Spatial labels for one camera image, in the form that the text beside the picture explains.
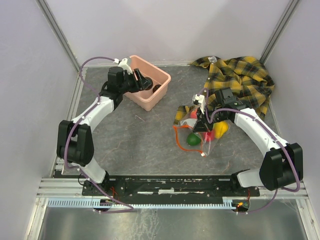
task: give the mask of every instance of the plaid blanket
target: plaid blanket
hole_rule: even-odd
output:
[[[233,94],[243,103],[255,109],[256,113],[264,119],[270,101],[270,95],[275,87],[275,83],[269,76],[266,67],[253,56],[242,56],[223,60],[216,57],[215,63],[210,61],[210,57],[202,57],[191,63],[191,65],[201,66],[209,70],[209,75],[204,87],[209,89],[208,108],[212,110],[217,106],[214,92],[231,88]],[[194,106],[179,106],[174,124],[179,121]]]

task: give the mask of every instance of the plastic bag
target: plastic bag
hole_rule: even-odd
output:
[[[198,107],[188,112],[177,125],[173,125],[176,144],[187,152],[199,152],[205,157],[210,154],[218,140],[228,131],[229,124],[225,121],[215,123],[210,132],[193,132],[197,122]]]

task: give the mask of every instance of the yellow toy fruit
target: yellow toy fruit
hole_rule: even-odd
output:
[[[219,139],[228,131],[229,125],[225,121],[221,121],[215,123],[213,128],[215,130],[215,137]]]

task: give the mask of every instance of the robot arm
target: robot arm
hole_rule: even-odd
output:
[[[57,156],[64,158],[67,138],[74,125],[77,125],[72,134],[73,139],[68,145],[67,161],[81,169],[98,184],[108,181],[109,174],[94,158],[92,132],[108,114],[118,107],[123,100],[123,94],[150,90],[153,86],[152,80],[144,77],[139,69],[132,71],[130,61],[130,58],[124,58],[118,66],[111,67],[108,72],[108,81],[102,86],[99,97],[92,105],[71,121],[63,120],[59,124]]]
[[[297,143],[289,144],[279,137],[259,118],[254,109],[239,101],[230,88],[216,91],[215,96],[222,108],[230,109],[230,111],[217,112],[213,116],[213,121],[209,122],[203,107],[205,106],[205,97],[203,95],[194,96],[193,103],[199,108],[193,131],[211,131],[214,123],[231,120],[251,138],[264,156],[260,169],[243,170],[232,174],[238,188],[265,186],[272,191],[296,182],[289,160],[279,143],[287,151],[298,179],[300,181],[303,179],[303,154],[302,148]]]

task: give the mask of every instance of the white wall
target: white wall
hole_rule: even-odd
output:
[[[289,0],[47,2],[79,63],[135,54],[170,64],[207,55],[259,58]]]
[[[35,0],[0,6],[0,239],[21,240],[76,72]]]
[[[266,62],[279,130],[302,146],[304,182],[320,221],[320,1],[303,0]]]

